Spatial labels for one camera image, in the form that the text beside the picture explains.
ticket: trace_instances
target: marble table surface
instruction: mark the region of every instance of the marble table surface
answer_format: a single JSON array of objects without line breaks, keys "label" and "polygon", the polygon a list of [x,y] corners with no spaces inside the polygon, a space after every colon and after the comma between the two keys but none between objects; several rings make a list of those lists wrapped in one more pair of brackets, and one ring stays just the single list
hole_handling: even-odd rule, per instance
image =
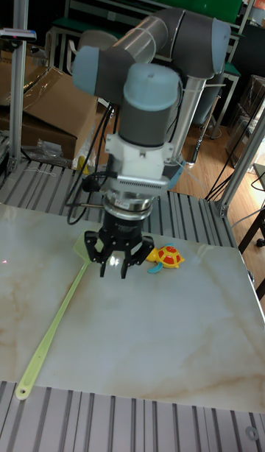
[{"label": "marble table surface", "polygon": [[[19,381],[82,266],[85,229],[61,216],[0,204],[0,379]],[[179,269],[104,279],[90,264],[37,385],[265,412],[264,317],[238,250],[154,236]]]}]

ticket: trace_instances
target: orange turtle shell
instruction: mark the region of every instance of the orange turtle shell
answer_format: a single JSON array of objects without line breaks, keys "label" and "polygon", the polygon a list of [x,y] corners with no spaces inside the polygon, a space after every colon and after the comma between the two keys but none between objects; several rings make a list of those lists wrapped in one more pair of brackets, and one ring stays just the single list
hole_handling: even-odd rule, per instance
[{"label": "orange turtle shell", "polygon": [[159,250],[153,249],[146,259],[151,262],[161,262],[167,269],[178,267],[185,260],[173,246],[163,246]]}]

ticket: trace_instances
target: brown cardboard box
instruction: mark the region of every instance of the brown cardboard box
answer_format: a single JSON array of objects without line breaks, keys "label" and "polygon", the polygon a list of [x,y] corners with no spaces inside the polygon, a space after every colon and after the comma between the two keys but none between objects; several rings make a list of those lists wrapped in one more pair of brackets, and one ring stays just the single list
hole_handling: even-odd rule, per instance
[{"label": "brown cardboard box", "polygon": [[236,104],[235,110],[233,111],[233,115],[231,116],[229,123],[227,125],[227,131],[232,136],[236,128],[239,126],[239,119],[243,117],[248,122],[250,120],[250,116],[247,114],[246,110],[240,105]]},{"label": "brown cardboard box", "polygon": [[[226,144],[226,150],[227,153],[230,156],[230,159],[232,161],[233,167],[236,167],[236,164],[238,162],[238,160],[240,159],[240,157],[242,156],[249,140],[250,140],[250,136],[252,135],[256,124],[258,123],[258,120],[252,120],[251,124],[248,125],[249,120],[250,120],[250,116],[248,116],[245,112],[244,109],[242,109],[242,107],[240,107],[240,104],[238,104],[239,108],[238,111],[242,113],[243,110],[243,114],[239,115],[237,121],[234,123],[233,127],[230,128],[230,138]],[[250,166],[250,168],[248,168],[247,170],[248,172],[252,172],[252,165]]]},{"label": "brown cardboard box", "polygon": [[240,99],[241,106],[255,119],[259,120],[265,108],[265,78],[252,75]]},{"label": "brown cardboard box", "polygon": [[[10,105],[12,53],[0,52],[0,105]],[[36,65],[29,55],[26,56],[24,91],[46,71],[46,67]]]},{"label": "brown cardboard box", "polygon": [[[97,98],[74,87],[71,76],[47,71],[25,94],[22,144],[38,139],[59,144],[63,157],[74,159],[93,126]],[[9,129],[9,113],[0,108],[0,130]]]}]

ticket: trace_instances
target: yellow toy turtle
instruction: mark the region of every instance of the yellow toy turtle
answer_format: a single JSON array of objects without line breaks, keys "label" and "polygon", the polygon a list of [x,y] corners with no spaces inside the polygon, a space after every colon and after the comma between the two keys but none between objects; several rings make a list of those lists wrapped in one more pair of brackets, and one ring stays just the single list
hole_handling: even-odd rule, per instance
[{"label": "yellow toy turtle", "polygon": [[173,269],[173,267],[178,268],[185,259],[173,246],[163,246],[160,249],[154,247],[151,253],[146,257],[146,260],[158,263],[157,266],[148,270],[150,274],[155,274],[156,272],[159,272],[162,267],[166,267],[167,269]]}]

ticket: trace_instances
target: workbench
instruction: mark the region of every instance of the workbench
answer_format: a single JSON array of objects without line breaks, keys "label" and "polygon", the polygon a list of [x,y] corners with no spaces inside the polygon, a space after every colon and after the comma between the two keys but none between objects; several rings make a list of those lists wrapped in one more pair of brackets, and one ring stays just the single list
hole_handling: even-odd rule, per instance
[{"label": "workbench", "polygon": [[[23,161],[1,186],[0,202],[9,205],[10,218],[13,206],[14,212],[18,207],[65,216],[64,199],[74,174],[70,169]],[[95,195],[93,202],[100,201]],[[213,202],[168,192],[155,200],[154,207],[146,231],[192,244],[236,248],[228,220],[218,216]],[[90,209],[85,219],[101,222],[102,212]],[[258,450],[265,448],[265,415],[258,412],[102,396],[50,386],[36,386],[26,402],[18,402],[14,391],[14,383],[2,381],[1,452],[237,452],[256,451],[258,444]]]}]

